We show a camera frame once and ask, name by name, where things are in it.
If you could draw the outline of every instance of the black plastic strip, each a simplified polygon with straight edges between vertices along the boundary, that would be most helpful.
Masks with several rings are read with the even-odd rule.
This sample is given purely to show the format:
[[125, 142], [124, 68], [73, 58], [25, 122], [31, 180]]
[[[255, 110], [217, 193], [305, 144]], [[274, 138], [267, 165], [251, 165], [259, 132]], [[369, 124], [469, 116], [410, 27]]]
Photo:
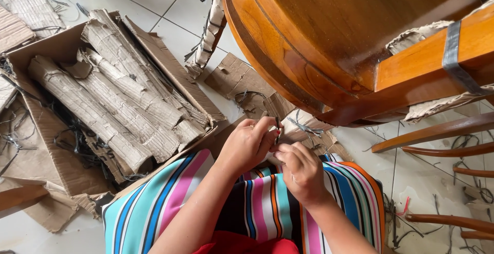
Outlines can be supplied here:
[[458, 64], [458, 45], [460, 44], [461, 21], [456, 21], [448, 26], [446, 33], [446, 43], [443, 54], [443, 68], [448, 74], [463, 87], [466, 91], [477, 95], [489, 95], [491, 91], [482, 89], [460, 64]]

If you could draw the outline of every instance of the right hand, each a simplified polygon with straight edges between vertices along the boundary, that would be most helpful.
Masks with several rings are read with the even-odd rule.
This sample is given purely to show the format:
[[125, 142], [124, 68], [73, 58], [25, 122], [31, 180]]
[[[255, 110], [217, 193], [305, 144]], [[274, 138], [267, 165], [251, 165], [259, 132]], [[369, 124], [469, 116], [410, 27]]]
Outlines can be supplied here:
[[293, 196], [307, 209], [332, 201], [324, 186], [321, 160], [302, 143], [284, 143], [271, 147], [273, 156], [283, 162], [283, 181]]

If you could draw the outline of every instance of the left hand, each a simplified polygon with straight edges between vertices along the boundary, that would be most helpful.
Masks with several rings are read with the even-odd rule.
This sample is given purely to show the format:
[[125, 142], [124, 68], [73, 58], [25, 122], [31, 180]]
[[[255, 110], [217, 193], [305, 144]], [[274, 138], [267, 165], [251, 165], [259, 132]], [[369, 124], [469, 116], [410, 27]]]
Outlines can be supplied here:
[[271, 125], [276, 125], [276, 119], [267, 116], [259, 122], [254, 119], [240, 122], [223, 145], [215, 164], [234, 178], [254, 168], [263, 160], [280, 134], [278, 130], [268, 131]]

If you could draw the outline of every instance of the red string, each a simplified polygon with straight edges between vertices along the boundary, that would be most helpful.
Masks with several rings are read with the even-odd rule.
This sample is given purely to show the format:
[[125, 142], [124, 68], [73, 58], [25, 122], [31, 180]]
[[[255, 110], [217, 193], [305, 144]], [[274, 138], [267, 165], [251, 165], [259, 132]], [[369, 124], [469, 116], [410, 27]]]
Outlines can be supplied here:
[[404, 204], [404, 210], [402, 213], [396, 213], [396, 215], [404, 215], [404, 213], [408, 210], [408, 201], [410, 200], [410, 196], [407, 196], [407, 202]]

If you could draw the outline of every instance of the white tile floor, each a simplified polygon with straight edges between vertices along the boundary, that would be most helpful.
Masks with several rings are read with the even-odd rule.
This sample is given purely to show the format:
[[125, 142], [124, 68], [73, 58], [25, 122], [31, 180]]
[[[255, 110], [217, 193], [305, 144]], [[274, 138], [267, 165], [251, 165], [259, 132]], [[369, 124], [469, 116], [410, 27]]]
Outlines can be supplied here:
[[[58, 0], [66, 2], [69, 6], [60, 12], [62, 20], [69, 26], [82, 23], [87, 20], [83, 14], [74, 7], [79, 3], [87, 10], [106, 8], [120, 10], [120, 13], [128, 15], [136, 24], [146, 31], [154, 31], [164, 40], [173, 55], [182, 63], [183, 56], [199, 41], [202, 27], [210, 7], [210, 1], [201, 3], [199, 0]], [[225, 29], [219, 42], [218, 49], [213, 54], [207, 72], [212, 71], [227, 52], [232, 52], [240, 59], [246, 61], [238, 48], [229, 28]], [[205, 86], [204, 80], [207, 73], [198, 81], [201, 89], [228, 117], [228, 122], [222, 127], [235, 121], [241, 114], [238, 108], [231, 102], [219, 96], [216, 92]], [[479, 112], [491, 112], [494, 107], [482, 101], [472, 105]], [[379, 136], [389, 139], [399, 134], [415, 131], [430, 125], [451, 121], [464, 116], [448, 111], [427, 118], [416, 125], [392, 122], [374, 127]], [[384, 193], [397, 202], [397, 210], [404, 208], [407, 197], [411, 198], [409, 210], [412, 213], [435, 213], [433, 194], [438, 196], [439, 211], [441, 214], [454, 214], [470, 217], [469, 210], [464, 206], [466, 202], [462, 193], [462, 187], [474, 185], [473, 178], [459, 175], [456, 184], [453, 185], [452, 165], [459, 159], [445, 159], [434, 157], [414, 157], [402, 150], [390, 150], [381, 154], [373, 154], [369, 148], [382, 141], [365, 129], [336, 128], [333, 133], [349, 151], [355, 162], [364, 168], [374, 178], [379, 179], [384, 186]], [[487, 132], [476, 134], [482, 142], [490, 142], [492, 138]], [[444, 139], [421, 143], [421, 147], [447, 149], [454, 139]], [[465, 163], [473, 169], [494, 170], [494, 153], [465, 158]], [[494, 188], [494, 179], [481, 179], [483, 185]], [[417, 229], [427, 232], [436, 226], [433, 224], [415, 224]], [[397, 234], [401, 236], [410, 227], [401, 224]], [[445, 253], [448, 249], [448, 229], [420, 238], [411, 234], [403, 239], [398, 253]], [[469, 241], [469, 244], [478, 244], [478, 241]], [[467, 253], [460, 250], [464, 246], [459, 236], [459, 230], [454, 231], [453, 253]], [[68, 224], [65, 231], [60, 234], [46, 232], [34, 220], [25, 213], [16, 213], [0, 219], [0, 250], [12, 249], [19, 254], [28, 253], [104, 253], [103, 226], [100, 221], [94, 220], [88, 213], [80, 212]]]

